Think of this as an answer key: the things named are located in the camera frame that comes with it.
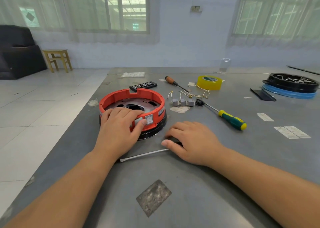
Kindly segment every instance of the white wall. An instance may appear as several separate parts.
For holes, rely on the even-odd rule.
[[[160,42],[155,45],[39,42],[42,49],[68,49],[74,68],[210,67],[222,58],[233,66],[315,64],[317,51],[231,47],[226,41],[237,0],[160,0]]]

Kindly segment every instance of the black sofa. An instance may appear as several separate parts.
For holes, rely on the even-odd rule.
[[[28,28],[0,25],[0,80],[16,80],[46,69]]]

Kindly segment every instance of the hand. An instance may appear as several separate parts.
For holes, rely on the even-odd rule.
[[[164,140],[161,144],[183,160],[197,165],[209,166],[225,149],[215,134],[198,122],[177,122],[166,133],[166,137],[169,136],[177,138],[183,147],[171,140]]]
[[[139,121],[130,132],[130,125],[141,110],[131,110],[126,108],[115,108],[106,110],[101,117],[101,127],[94,151],[102,155],[107,155],[116,161],[123,154],[127,153],[137,142],[146,119]]]

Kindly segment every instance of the red plastic ring housing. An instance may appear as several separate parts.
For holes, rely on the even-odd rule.
[[[143,113],[137,116],[136,119],[139,119],[141,117],[145,119],[147,117],[148,122],[144,126],[142,131],[155,128],[157,124],[163,120],[164,114],[165,114],[164,98],[161,96],[160,93],[157,93],[149,89],[143,89],[143,88],[138,88],[136,93],[130,93],[130,89],[122,89],[106,95],[103,99],[101,99],[99,103],[100,116],[102,116],[102,114],[105,112],[105,108],[108,107],[109,105],[116,103],[117,101],[130,99],[130,98],[145,98],[145,99],[150,99],[151,101],[156,101],[157,103],[160,104],[160,106],[154,109],[153,111],[148,113]],[[130,131],[132,131],[134,127],[135,127],[135,123],[133,121],[132,126],[130,127]]]

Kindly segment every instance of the green and yellow screwdriver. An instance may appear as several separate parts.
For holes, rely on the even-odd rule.
[[[218,112],[218,115],[222,118],[224,118],[226,121],[228,121],[234,128],[238,129],[238,130],[244,130],[247,128],[247,124],[240,118],[238,117],[234,117],[231,114],[226,113],[224,110],[218,110],[215,109],[214,107],[210,106],[209,104],[206,104],[203,100],[201,99],[197,99],[196,100],[196,105],[198,106],[202,106],[202,105],[206,105],[208,107],[210,107],[211,109],[214,109],[215,111]]]

